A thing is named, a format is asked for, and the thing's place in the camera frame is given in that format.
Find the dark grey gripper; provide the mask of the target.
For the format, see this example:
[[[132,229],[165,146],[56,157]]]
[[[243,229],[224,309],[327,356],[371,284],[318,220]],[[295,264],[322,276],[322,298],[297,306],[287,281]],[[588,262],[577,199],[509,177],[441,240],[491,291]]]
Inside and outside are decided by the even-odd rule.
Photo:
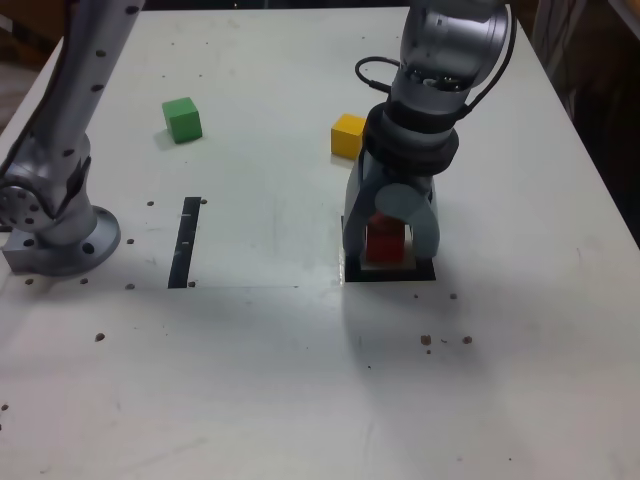
[[[342,223],[345,267],[357,268],[365,249],[365,230],[376,209],[401,220],[412,231],[416,259],[432,259],[440,243],[433,178],[398,171],[363,149],[350,173]]]

